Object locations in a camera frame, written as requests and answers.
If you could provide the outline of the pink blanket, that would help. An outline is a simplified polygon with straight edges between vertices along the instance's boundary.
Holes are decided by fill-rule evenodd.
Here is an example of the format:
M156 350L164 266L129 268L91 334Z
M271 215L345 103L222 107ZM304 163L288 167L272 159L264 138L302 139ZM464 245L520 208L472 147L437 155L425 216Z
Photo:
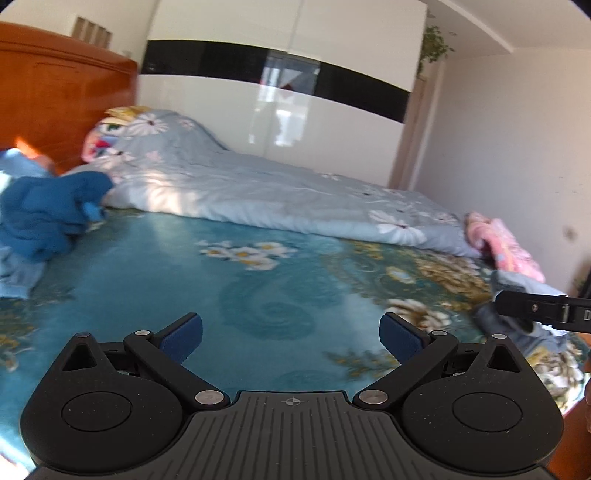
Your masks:
M500 218L488 218L478 212L466 216L468 242L494 261L498 270L518 273L540 283L546 278L531 254L517 241Z

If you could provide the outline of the teal floral bed sheet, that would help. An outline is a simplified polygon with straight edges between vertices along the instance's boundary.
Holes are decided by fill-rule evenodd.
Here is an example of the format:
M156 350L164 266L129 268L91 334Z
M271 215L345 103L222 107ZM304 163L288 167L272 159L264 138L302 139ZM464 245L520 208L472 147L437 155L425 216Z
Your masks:
M393 479L409 456L388 450L375 421L301 414L301 392L353 395L393 371L379 339L387 311L482 342L473 312L490 277L485 263L431 251L111 211L47 264L28 299L1 303L1 475L33 468L19 418L73 334L118 342L195 312L204 340L188 370L233 398L276 390L287 401L250 401L222 432L208 420L175 476Z

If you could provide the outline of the light blue denim garment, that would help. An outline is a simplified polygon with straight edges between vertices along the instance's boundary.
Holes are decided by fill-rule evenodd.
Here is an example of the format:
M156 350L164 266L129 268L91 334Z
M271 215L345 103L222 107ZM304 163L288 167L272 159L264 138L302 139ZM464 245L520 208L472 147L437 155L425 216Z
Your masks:
M52 178L52 164L39 164L48 160L41 156L29 159L18 148L1 152L1 193L21 177ZM1 242L1 297L28 299L40 280L45 264L30 262Z

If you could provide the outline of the dark blue garment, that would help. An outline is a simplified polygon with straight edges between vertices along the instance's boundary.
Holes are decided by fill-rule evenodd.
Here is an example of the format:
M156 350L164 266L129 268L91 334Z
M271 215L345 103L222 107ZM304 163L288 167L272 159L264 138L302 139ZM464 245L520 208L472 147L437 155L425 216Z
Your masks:
M1 194L1 243L32 262L66 254L103 219L102 199L112 188L108 175L94 171L18 178Z

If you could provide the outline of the light blue floral quilt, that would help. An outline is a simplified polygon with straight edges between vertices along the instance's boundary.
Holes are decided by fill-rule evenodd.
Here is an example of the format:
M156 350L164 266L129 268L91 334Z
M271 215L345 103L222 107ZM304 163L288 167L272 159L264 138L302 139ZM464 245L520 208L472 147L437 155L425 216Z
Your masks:
M113 208L479 255L459 217L417 192L239 154L173 111L139 115L76 170L111 178Z

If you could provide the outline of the colourful cartoon pillow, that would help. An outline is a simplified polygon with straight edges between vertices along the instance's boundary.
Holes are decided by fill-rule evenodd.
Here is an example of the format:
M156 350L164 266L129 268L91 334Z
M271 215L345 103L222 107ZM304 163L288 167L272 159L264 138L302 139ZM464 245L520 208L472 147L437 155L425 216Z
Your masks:
M150 111L145 106L114 107L105 111L106 117L101 119L86 135L81 159L91 163L104 155L117 142L124 128L138 115Z

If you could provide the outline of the white black-striped wardrobe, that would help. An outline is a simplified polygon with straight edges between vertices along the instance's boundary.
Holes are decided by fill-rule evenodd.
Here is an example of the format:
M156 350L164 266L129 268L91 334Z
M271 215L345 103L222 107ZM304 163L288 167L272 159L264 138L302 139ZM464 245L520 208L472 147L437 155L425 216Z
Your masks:
M420 1L163 1L139 100L240 153L384 186L426 18Z

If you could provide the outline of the orange wooden headboard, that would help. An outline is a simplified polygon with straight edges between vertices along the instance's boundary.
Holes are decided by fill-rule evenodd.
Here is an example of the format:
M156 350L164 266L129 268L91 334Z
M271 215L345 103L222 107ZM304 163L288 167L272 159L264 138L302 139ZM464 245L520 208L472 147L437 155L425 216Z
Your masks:
M61 174L82 164L86 135L111 107L135 103L137 64L30 26L1 24L1 148L22 147Z

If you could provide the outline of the green potted plant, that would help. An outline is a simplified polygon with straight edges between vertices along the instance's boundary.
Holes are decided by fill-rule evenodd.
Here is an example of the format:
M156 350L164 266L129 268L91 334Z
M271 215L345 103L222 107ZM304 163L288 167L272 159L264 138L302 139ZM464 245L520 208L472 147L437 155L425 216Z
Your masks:
M435 25L427 26L423 33L417 75L423 73L427 64L447 59L451 52L455 52L455 49L446 42L440 28Z

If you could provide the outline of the wooden door frame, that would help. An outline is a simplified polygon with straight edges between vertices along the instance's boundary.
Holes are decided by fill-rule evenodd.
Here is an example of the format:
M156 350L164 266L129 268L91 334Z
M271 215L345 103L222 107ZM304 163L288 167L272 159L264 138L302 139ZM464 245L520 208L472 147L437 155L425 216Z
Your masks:
M425 72L415 79L411 92L404 128L390 177L389 187L394 190L411 189L412 178L419 163L423 141L428 135L432 110L437 104L440 83L443 80L446 61L429 63Z

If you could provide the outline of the wall switch panel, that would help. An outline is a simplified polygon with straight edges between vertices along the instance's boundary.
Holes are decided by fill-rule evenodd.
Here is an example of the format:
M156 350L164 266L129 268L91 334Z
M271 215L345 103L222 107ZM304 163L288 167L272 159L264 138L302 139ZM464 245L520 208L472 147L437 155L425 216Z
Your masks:
M77 17L71 32L71 37L84 43L108 49L112 33L88 19Z

